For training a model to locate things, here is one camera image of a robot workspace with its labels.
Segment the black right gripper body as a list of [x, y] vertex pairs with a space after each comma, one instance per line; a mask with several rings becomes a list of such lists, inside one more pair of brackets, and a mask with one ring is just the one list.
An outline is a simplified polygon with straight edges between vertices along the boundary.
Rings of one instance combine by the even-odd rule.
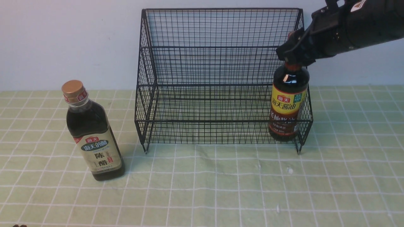
[[318, 59], [340, 54], [341, 13], [338, 6], [326, 6], [312, 13], [308, 28], [292, 31], [288, 40], [276, 49], [278, 59], [288, 64], [309, 66]]

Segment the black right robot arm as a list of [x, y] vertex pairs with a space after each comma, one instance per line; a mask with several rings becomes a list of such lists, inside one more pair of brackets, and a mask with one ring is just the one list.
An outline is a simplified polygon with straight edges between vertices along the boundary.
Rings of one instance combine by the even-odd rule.
[[342, 6], [327, 0], [312, 13], [309, 27], [293, 31], [276, 53], [281, 61], [309, 66], [318, 59], [402, 39], [403, 17], [402, 0], [346, 0]]

